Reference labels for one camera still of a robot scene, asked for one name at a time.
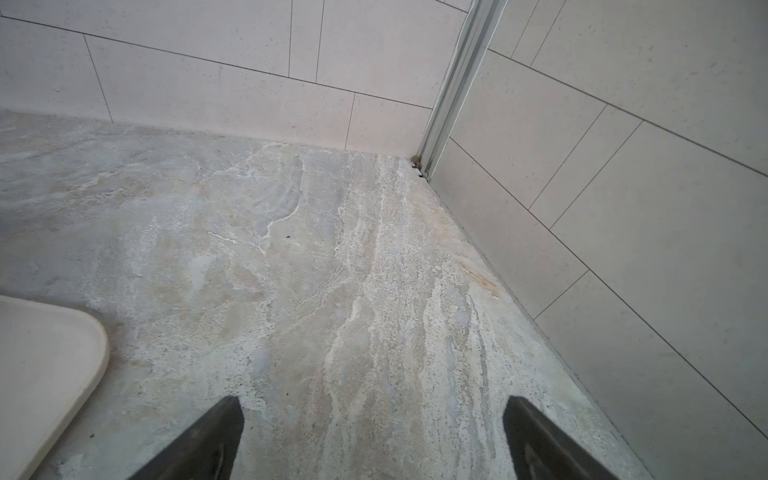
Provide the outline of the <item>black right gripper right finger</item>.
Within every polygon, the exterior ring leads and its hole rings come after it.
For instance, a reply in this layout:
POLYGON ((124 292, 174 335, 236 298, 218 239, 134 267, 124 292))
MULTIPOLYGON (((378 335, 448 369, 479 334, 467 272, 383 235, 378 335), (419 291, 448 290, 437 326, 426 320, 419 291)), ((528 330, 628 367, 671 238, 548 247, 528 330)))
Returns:
POLYGON ((524 397, 509 397, 503 427, 518 479, 617 480, 524 397))

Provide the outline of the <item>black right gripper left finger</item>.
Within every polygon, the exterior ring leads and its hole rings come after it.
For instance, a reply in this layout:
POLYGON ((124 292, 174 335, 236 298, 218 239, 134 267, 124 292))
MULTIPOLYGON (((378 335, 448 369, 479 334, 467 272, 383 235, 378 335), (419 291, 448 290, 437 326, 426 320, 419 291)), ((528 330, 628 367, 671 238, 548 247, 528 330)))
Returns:
POLYGON ((243 430, 239 398, 225 396, 130 479, 229 479, 243 430))

